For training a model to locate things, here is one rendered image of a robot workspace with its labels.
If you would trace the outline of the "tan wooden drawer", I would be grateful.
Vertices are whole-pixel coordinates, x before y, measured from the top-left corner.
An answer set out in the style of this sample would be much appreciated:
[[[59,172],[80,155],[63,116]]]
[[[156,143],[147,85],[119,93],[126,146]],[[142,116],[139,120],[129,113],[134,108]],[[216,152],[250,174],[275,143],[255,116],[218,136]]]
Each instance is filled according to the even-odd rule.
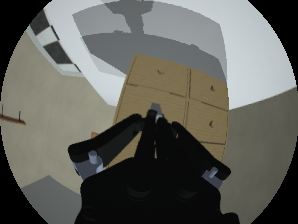
[[[226,84],[193,69],[190,69],[189,99],[228,111]]]
[[[217,147],[217,146],[205,146],[203,145],[216,159],[218,159],[220,162],[222,160],[224,147]]]
[[[187,67],[137,55],[127,84],[185,98],[187,94],[187,75]]]
[[[169,123],[177,121],[183,126],[186,100],[131,87],[125,88],[116,124],[133,113],[146,117],[152,103],[160,104]]]
[[[227,120],[225,112],[188,102],[185,129],[198,141],[225,144]]]
[[[112,162],[109,163],[109,167],[117,164],[120,161],[123,161],[124,159],[134,157],[135,155],[135,150],[138,145],[138,141],[140,140],[140,135],[137,135],[129,144],[122,150]]]

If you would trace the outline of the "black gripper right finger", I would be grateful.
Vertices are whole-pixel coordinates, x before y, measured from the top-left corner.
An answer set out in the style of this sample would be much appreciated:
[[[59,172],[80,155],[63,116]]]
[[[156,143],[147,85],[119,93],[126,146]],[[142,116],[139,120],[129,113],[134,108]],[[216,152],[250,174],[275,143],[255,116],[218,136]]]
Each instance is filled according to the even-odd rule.
[[[156,103],[156,109],[156,156],[169,159],[177,195],[186,199],[194,196],[202,187],[199,175],[219,190],[231,174],[230,168],[214,158],[180,123],[168,123],[160,104]]]

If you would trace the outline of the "brown chest of drawers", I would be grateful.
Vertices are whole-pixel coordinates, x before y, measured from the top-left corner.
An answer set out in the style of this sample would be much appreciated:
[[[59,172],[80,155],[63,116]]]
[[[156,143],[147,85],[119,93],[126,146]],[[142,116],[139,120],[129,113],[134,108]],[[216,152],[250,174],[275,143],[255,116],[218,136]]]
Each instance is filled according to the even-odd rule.
[[[139,54],[134,54],[134,57],[132,59],[132,62],[130,64],[130,67],[129,67],[129,70],[127,72],[127,75],[126,75],[126,78],[125,78],[125,81],[124,81],[124,84],[123,84],[123,87],[122,87],[122,90],[121,90],[121,94],[120,94],[120,97],[119,97],[119,101],[118,101],[118,104],[117,104],[117,108],[116,108],[116,112],[115,112],[115,116],[114,116],[114,120],[113,120],[113,124],[112,126],[114,126],[116,124],[116,121],[117,121],[117,117],[118,117],[118,113],[119,113],[119,109],[120,109],[120,105],[121,105],[121,102],[122,102],[122,98],[123,98],[123,94],[124,94],[124,91],[125,91],[125,88],[126,87],[131,87],[131,88],[137,88],[137,89],[142,89],[142,90],[147,90],[147,91],[151,91],[151,92],[156,92],[156,93],[160,93],[160,94],[164,94],[164,95],[169,95],[169,96],[173,96],[173,97],[176,97],[176,98],[180,98],[180,99],[184,99],[186,100],[186,104],[185,104],[185,113],[184,113],[184,121],[183,121],[183,127],[185,128],[186,126],[186,119],[187,119],[187,110],[188,110],[188,102],[194,102],[194,103],[197,103],[197,104],[200,104],[200,105],[204,105],[204,106],[207,106],[207,107],[210,107],[210,108],[213,108],[213,109],[216,109],[216,110],[219,110],[219,111],[222,111],[222,112],[225,112],[228,114],[228,120],[227,120],[227,133],[226,133],[226,141],[225,141],[225,144],[223,145],[223,143],[211,143],[209,144],[209,142],[202,142],[201,144],[202,145],[205,145],[205,146],[217,146],[217,147],[224,147],[224,152],[223,152],[223,156],[222,156],[222,160],[221,162],[223,162],[223,159],[224,159],[224,154],[225,154],[225,150],[226,150],[226,144],[227,144],[227,137],[228,137],[228,128],[229,128],[229,96],[228,96],[228,87],[227,87],[227,84],[206,74],[206,73],[203,73],[199,70],[196,70],[196,69],[193,69],[191,67],[188,67],[188,66],[185,66],[185,65],[182,65],[182,64],[179,64],[179,63],[176,63],[176,62],[172,62],[172,61],[168,61],[168,60],[165,60],[165,59],[160,59],[160,58],[156,58],[156,57],[151,57],[151,56],[146,56],[146,55],[139,55],[139,56],[145,56],[145,57],[151,57],[151,58],[155,58],[155,59],[160,59],[160,60],[164,60],[164,61],[168,61],[168,62],[171,62],[171,63],[175,63],[175,64],[178,64],[178,65],[181,65],[181,66],[184,66],[184,67],[187,67],[188,68],[188,75],[187,75],[187,94],[186,94],[186,97],[180,97],[180,96],[177,96],[177,95],[173,95],[173,94],[169,94],[169,93],[165,93],[165,92],[161,92],[161,91],[156,91],[156,90],[152,90],[152,89],[147,89],[147,88],[142,88],[142,87],[137,87],[137,86],[132,86],[132,85],[128,85],[127,82],[128,82],[128,79],[129,79],[129,75],[130,75],[130,72],[132,70],[132,67],[133,67],[133,64],[134,64],[134,61],[136,59],[136,56],[139,55]],[[191,100],[189,99],[189,84],[190,84],[190,69],[193,69],[193,70],[196,70],[198,72],[201,72],[205,75],[208,75],[224,84],[226,84],[226,88],[227,88],[227,98],[228,98],[228,111],[224,111],[222,109],[219,109],[219,108],[216,108],[216,107],[213,107],[213,106],[210,106],[210,105],[207,105],[207,104],[204,104],[204,103],[201,103],[201,102],[198,102],[198,101],[194,101],[194,100]]]

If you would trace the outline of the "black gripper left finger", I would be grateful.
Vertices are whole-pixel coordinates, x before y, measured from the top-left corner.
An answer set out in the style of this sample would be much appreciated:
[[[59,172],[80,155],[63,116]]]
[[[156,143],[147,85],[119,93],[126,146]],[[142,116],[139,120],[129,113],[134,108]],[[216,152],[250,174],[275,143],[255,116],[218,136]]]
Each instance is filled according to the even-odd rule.
[[[84,181],[103,171],[141,131],[127,176],[126,190],[136,198],[147,196],[155,178],[156,118],[156,103],[152,103],[145,118],[137,113],[132,114],[96,137],[70,145],[68,153],[76,173]]]

